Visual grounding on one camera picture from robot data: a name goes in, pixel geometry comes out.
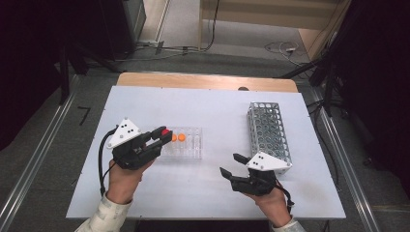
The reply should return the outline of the grey metal cabinet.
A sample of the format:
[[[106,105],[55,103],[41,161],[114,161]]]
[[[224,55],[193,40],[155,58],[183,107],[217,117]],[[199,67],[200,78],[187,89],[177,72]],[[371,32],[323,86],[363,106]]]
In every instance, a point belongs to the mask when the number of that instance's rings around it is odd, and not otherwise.
[[[143,0],[123,0],[123,6],[125,8],[132,42],[136,44],[146,21],[144,2]]]

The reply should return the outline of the grey floor power strip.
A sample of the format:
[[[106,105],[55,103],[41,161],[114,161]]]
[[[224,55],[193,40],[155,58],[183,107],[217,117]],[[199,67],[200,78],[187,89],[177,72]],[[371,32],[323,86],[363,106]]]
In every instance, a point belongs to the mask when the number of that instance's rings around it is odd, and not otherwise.
[[[137,48],[152,48],[155,50],[155,54],[160,54],[163,50],[164,42],[157,41],[147,41],[147,42],[138,42],[136,44]]]

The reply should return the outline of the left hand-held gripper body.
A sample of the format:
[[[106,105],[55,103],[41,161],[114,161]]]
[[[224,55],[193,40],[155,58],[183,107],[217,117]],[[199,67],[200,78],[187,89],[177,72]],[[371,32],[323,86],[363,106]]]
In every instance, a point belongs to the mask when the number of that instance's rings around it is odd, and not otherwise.
[[[124,118],[108,141],[113,160],[123,169],[137,170],[161,154],[159,141],[147,146],[154,139],[150,131],[143,132],[130,119]]]

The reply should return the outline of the clear acrylic test tube rack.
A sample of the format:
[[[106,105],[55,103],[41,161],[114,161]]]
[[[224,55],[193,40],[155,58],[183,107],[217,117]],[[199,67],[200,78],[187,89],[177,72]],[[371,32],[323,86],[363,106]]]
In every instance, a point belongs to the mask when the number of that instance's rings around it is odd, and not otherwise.
[[[190,159],[202,158],[202,128],[173,127],[173,134],[177,137],[180,133],[186,136],[186,141],[170,141],[162,147],[161,159]]]

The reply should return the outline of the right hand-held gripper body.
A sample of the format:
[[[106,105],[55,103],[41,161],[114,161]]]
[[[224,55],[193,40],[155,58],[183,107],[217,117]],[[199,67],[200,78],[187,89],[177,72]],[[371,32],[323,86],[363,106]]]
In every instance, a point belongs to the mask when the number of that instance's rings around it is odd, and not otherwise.
[[[256,196],[269,194],[272,189],[277,188],[277,175],[284,174],[292,167],[290,162],[275,158],[264,152],[256,153],[250,161],[245,164],[249,175],[244,177],[243,183],[231,184],[234,191]]]

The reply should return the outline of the person's right hand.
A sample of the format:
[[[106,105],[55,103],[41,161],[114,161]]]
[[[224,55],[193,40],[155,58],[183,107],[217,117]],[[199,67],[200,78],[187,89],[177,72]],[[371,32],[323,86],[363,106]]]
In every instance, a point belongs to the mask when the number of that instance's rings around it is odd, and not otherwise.
[[[269,194],[256,196],[249,194],[262,213],[274,225],[275,228],[286,225],[291,216],[287,210],[284,193],[277,188],[273,188]]]

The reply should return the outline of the metal floor rail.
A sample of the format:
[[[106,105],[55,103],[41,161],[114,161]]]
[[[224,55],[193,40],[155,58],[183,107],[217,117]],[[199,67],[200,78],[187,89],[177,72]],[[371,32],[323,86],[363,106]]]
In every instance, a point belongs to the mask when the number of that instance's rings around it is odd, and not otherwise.
[[[23,202],[41,165],[43,164],[44,158],[47,155],[47,152],[54,140],[54,137],[59,131],[67,113],[70,110],[70,107],[73,103],[73,99],[76,96],[78,86],[80,85],[80,83],[80,76],[78,74],[75,74],[69,85],[72,91],[69,93],[67,99],[57,107],[39,144],[34,150],[31,158],[25,166],[22,174],[18,178],[16,184],[12,188],[10,194],[6,198],[5,204],[1,207],[0,232],[7,232],[10,225],[12,224],[21,203]]]
[[[366,194],[362,188],[359,178],[351,164],[351,161],[346,153],[343,143],[339,137],[337,128],[335,126],[334,119],[329,117],[328,114],[323,111],[320,113],[322,122],[332,143],[335,151],[335,156],[340,166],[340,170],[343,173],[346,184],[351,193],[352,199],[355,204],[355,208],[359,214],[362,224],[366,232],[382,232],[377,222],[377,219],[370,207]]]

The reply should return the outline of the metal test tube rack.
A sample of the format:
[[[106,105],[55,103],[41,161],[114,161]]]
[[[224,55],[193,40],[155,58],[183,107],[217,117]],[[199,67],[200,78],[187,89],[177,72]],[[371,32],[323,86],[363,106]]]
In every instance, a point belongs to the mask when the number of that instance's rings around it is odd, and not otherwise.
[[[293,165],[279,105],[252,102],[248,110],[251,157],[264,152]]]

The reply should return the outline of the person's left hand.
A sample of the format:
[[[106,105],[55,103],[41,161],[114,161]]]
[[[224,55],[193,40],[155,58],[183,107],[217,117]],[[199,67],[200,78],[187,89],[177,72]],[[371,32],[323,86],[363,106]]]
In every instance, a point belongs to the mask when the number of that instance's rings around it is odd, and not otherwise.
[[[150,161],[137,170],[123,169],[114,160],[109,162],[109,182],[106,198],[111,202],[126,205],[132,202],[133,195],[142,181],[143,173],[154,163]]]

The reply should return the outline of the black metal stand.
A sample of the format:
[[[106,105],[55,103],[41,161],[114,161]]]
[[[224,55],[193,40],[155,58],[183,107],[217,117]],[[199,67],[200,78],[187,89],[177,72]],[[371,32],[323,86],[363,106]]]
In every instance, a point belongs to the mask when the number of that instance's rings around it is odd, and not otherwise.
[[[63,104],[70,94],[70,82],[69,82],[69,65],[73,66],[73,69],[78,74],[88,73],[88,66],[85,62],[85,57],[91,58],[98,64],[109,69],[114,73],[122,73],[117,67],[108,63],[101,56],[86,48],[80,43],[65,42],[59,48],[59,64],[60,64],[60,76],[61,76],[61,98],[60,104]]]
[[[308,78],[308,82],[311,87],[318,87],[322,83],[325,84],[325,96],[321,105],[324,107],[326,114],[331,117],[332,94],[336,83],[337,66],[330,55],[325,55],[304,64],[296,70],[282,75],[281,78],[290,79],[311,69],[313,69],[313,74]]]

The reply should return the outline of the black curtain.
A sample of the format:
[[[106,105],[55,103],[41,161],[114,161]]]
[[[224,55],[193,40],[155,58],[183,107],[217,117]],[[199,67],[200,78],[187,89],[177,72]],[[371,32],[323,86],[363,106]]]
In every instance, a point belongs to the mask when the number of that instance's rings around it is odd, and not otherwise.
[[[59,48],[79,43],[108,61],[103,5],[110,0],[0,0],[0,151],[56,89]]]
[[[410,189],[410,0],[352,0],[339,34],[341,94],[366,149]]]

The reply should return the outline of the wooden cabinet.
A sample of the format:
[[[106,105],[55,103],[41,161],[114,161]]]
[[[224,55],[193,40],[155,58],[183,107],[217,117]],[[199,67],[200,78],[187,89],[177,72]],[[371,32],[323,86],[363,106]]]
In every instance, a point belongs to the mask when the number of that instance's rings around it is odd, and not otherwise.
[[[230,22],[297,28],[310,60],[319,57],[339,30],[352,0],[199,0],[197,46],[204,19],[218,9],[217,19]]]

